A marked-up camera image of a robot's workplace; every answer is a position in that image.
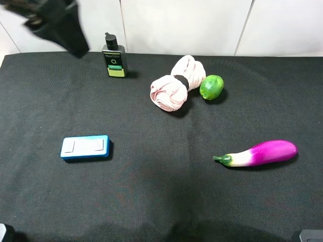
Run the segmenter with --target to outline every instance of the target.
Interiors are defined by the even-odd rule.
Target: bottle label
[[[107,72],[111,77],[124,77],[125,72],[122,66],[121,55],[118,53],[104,52]]]

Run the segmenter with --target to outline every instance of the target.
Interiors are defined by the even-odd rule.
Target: table
[[[6,56],[0,69],[0,222],[28,241],[286,241],[323,228],[323,58],[196,56],[225,80],[176,112],[150,83],[180,56],[129,54],[110,78],[101,53]],[[67,164],[68,136],[108,134],[110,159]],[[213,155],[266,140],[289,162],[226,168]]]

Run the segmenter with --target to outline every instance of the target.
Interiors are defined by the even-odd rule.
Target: pink cloth
[[[174,76],[181,75],[188,80],[189,89]],[[201,62],[186,55],[182,57],[172,69],[170,75],[163,76],[150,86],[150,98],[158,107],[165,111],[178,110],[187,100],[187,92],[197,88],[206,78]]]

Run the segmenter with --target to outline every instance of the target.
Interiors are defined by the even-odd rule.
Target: black band
[[[174,76],[177,80],[179,80],[181,83],[183,83],[183,85],[186,87],[186,89],[188,90],[188,88],[190,87],[188,80],[181,75],[176,75]]]

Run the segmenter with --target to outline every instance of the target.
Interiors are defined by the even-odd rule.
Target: green label
[[[121,70],[122,66],[112,66],[112,65],[108,65],[107,66],[109,69],[114,69],[114,70]]]

